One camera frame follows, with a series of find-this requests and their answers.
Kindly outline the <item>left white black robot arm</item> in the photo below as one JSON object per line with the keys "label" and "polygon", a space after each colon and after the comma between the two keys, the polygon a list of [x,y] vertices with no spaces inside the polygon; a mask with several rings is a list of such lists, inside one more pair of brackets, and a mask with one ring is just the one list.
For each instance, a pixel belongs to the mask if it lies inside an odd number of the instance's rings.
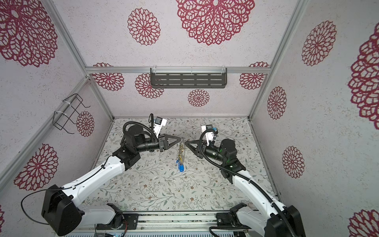
{"label": "left white black robot arm", "polygon": [[116,205],[83,206],[83,201],[101,185],[135,165],[142,152],[163,152],[181,142],[180,137],[156,135],[149,127],[135,121],[126,122],[122,131],[120,148],[105,162],[63,187],[53,185],[46,190],[41,215],[58,236],[88,225],[122,228],[125,219]]}

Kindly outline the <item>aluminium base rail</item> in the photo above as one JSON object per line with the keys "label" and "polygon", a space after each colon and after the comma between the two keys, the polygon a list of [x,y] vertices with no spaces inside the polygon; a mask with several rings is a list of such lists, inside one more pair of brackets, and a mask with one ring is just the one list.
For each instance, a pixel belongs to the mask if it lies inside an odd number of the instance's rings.
{"label": "aluminium base rail", "polygon": [[74,209],[73,211],[46,212],[44,219],[59,236],[65,236],[77,228],[94,226],[98,230],[110,229],[194,229],[214,224],[222,230],[251,229],[262,237],[304,236],[300,213],[293,206],[268,215],[250,209],[241,203],[222,212],[122,212],[113,205],[98,209]]}

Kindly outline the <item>dark metal wall shelf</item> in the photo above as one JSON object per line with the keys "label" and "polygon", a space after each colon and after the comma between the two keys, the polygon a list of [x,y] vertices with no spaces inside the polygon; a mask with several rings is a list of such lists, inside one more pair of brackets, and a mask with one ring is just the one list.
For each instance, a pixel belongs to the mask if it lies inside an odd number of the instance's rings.
{"label": "dark metal wall shelf", "polygon": [[154,89],[220,89],[228,82],[228,70],[159,70],[150,69],[150,83]]}

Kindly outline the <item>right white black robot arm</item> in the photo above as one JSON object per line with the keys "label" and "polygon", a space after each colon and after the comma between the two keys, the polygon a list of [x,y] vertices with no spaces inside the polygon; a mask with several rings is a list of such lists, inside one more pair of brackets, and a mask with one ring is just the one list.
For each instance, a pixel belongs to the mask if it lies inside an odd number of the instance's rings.
{"label": "right white black robot arm", "polygon": [[240,203],[229,212],[216,214],[215,230],[252,230],[261,237],[304,237],[306,235],[300,212],[278,201],[258,183],[237,158],[235,142],[224,139],[220,146],[212,142],[194,140],[185,145],[199,158],[205,158],[220,169],[222,176],[241,190],[256,208]]}

